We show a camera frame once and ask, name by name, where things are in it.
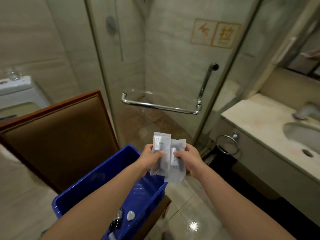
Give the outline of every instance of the white plastic packet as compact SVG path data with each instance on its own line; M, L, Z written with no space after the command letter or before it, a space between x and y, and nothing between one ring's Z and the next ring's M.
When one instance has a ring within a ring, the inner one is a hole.
M181 158L175 157L174 152L184 151L186 148L186 139L171 140L170 146L170 169L169 175L164 177L165 182L181 183L186 177L186 165Z
M170 145L171 134L153 133L152 153L164 151L165 155L158 159L155 166L150 170L150 175L168 176L170 168Z

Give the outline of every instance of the countertop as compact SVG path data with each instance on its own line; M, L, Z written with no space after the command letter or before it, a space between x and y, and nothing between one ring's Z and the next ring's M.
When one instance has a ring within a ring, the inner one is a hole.
M320 183L320 155L298 142L287 139L282 130L283 125L288 122L298 122L320 129L320 122L312 118L304 121L295 120L292 117L295 112L294 109L267 96L256 94L240 101L221 115L264 147ZM308 149L314 157L307 157L302 149Z

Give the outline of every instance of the hand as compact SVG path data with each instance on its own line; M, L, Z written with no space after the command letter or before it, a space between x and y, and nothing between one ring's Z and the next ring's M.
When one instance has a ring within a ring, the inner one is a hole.
M140 177L146 175L146 172L150 170L158 161L158 159L165 154L164 151L152 153L152 146L152 144L145 145L143 152L136 161L139 168L142 169L142 174L140 175Z
M191 176L194 178L198 178L202 167L206 166L202 161L198 150L188 143L186 144L186 151L174 152L174 155L180 157L184 161L186 169L190 171Z

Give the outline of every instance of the shower rail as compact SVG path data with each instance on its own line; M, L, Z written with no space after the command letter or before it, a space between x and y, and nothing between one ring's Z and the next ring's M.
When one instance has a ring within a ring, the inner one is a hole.
M159 105L159 104L150 104L150 103L144 103L144 102L138 102L138 101L133 101L133 100L127 100L127 93L123 92L121 95L121 101L124 104L128 105L133 105L133 106L141 106L141 107L146 107L146 108L151 108L151 109L161 109L161 110L166 110L166 111L172 111L172 112L178 112L178 113L184 113L184 114L192 114L192 115L197 115L201 112L202 109L202 96L205 91L205 88L207 86L208 80L210 78L210 75L212 71L217 71L219 69L219 65L216 63L210 64L208 67L207 73L205 75L204 81L202 83L198 99L197 99L197 105L196 105L196 110L189 110L189 109L183 109L183 108L175 108L175 107L170 107L170 106L164 106L164 105Z

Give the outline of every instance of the blue plastic bin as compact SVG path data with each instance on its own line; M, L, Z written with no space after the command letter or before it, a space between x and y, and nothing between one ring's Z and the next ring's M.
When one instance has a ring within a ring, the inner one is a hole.
M61 218L78 202L111 180L124 168L135 162L139 156L140 152L133 145L126 145L112 157L78 180L78 182L55 197L52 202L52 208L57 218ZM117 240L129 240L134 236L151 212L165 197L166 185L167 183L164 182L163 176L150 176L149 172L147 172L146 176L135 182L132 190L121 206L124 210L122 225L120 229L114 231ZM127 221L126 219L129 211L133 211L136 214L136 217L132 221ZM109 239L108 234L109 230L102 239Z

